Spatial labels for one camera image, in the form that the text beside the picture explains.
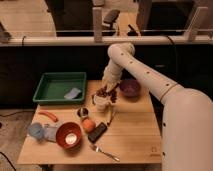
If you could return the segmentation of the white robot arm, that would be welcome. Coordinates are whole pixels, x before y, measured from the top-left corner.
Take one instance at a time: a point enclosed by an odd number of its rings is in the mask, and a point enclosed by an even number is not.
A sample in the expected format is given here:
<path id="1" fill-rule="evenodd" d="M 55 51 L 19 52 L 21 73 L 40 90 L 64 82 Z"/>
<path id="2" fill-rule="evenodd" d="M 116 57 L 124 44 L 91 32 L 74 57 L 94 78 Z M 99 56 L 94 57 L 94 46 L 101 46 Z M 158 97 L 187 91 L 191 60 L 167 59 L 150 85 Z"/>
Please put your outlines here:
<path id="1" fill-rule="evenodd" d="M 131 43 L 112 44 L 102 83 L 112 90 L 127 70 L 163 105 L 162 171 L 213 171 L 213 100 L 134 57 Z"/>

